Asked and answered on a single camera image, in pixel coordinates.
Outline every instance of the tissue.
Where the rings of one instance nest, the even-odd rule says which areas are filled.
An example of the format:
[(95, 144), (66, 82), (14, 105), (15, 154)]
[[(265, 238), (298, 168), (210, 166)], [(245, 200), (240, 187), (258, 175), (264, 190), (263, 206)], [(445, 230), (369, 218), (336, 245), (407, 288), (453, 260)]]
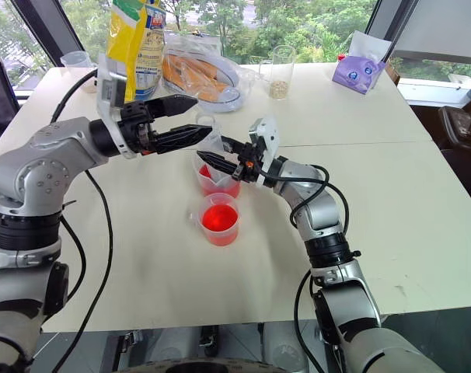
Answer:
[(390, 46), (390, 41), (355, 31), (349, 54), (337, 63), (332, 80), (359, 93), (367, 93), (386, 66), (382, 59)]

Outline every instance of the snack package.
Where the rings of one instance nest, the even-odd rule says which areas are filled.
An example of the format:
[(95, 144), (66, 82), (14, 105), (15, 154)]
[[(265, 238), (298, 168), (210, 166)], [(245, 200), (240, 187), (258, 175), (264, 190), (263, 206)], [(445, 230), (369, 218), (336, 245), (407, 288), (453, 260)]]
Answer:
[(355, 31), (349, 55), (337, 63), (332, 80), (366, 94), (386, 66), (382, 59), (390, 46), (390, 41)]
[(197, 97), (211, 113), (240, 108), (256, 81), (256, 72), (241, 68), (199, 41), (202, 37), (168, 35), (162, 63), (163, 82), (175, 92)]
[(148, 99), (159, 84), (165, 19), (160, 0), (113, 0), (106, 55), (127, 67), (126, 102)]

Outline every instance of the plastic container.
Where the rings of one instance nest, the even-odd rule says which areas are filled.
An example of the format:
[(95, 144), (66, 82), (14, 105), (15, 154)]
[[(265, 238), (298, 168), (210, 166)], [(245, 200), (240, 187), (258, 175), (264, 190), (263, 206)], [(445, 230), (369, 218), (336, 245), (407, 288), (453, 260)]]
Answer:
[(216, 246), (227, 246), (239, 232), (239, 209), (236, 200), (225, 193), (214, 193), (203, 199), (197, 223), (209, 242)]
[[(92, 61), (90, 61), (89, 54), (84, 51), (74, 51), (65, 54), (61, 57), (61, 63), (68, 69), (75, 82), (89, 72), (88, 68), (95, 67)], [(97, 91), (95, 81), (96, 78), (91, 78), (80, 88), (84, 92), (94, 93)]]
[(241, 183), (239, 181), (235, 181), (230, 175), (225, 175), (219, 181), (215, 182), (211, 178), (211, 167), (203, 162), (197, 155), (194, 156), (193, 168), (196, 173), (197, 181), (205, 196), (213, 193), (226, 193), (236, 198), (239, 195), (241, 190)]

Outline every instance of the greenery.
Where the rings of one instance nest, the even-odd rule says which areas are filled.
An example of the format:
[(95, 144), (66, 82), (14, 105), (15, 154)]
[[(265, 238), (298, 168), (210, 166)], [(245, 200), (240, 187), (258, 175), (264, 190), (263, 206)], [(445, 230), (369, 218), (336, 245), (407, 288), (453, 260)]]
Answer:
[(6, 70), (13, 85), (23, 76), (43, 75), (52, 66), (8, 0), (0, 5), (0, 58), (9, 62)]
[[(105, 50), (112, 0), (59, 0), (78, 38), (93, 61)], [(239, 64), (271, 58), (281, 44), (296, 49), (297, 62), (332, 62), (347, 53), (353, 31), (367, 26), (376, 0), (254, 0), (255, 19), (243, 23), (245, 0), (163, 0), (175, 17), (167, 29), (220, 36), (222, 53)], [(186, 14), (197, 13), (200, 25), (188, 25)], [(9, 70), (13, 83), (29, 72), (41, 73), (51, 63), (30, 35), (9, 0), (0, 6), (0, 55), (29, 56), (30, 65)], [(448, 81), (448, 74), (471, 77), (470, 64), (392, 58), (392, 66), (407, 78)]]

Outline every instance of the yellow bag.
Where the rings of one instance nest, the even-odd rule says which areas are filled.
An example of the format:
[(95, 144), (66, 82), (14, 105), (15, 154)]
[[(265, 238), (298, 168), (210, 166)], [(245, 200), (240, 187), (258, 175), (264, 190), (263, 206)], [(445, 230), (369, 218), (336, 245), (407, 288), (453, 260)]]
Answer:
[(125, 101), (148, 99), (159, 84), (165, 19), (160, 0), (113, 0), (106, 55), (127, 67)]

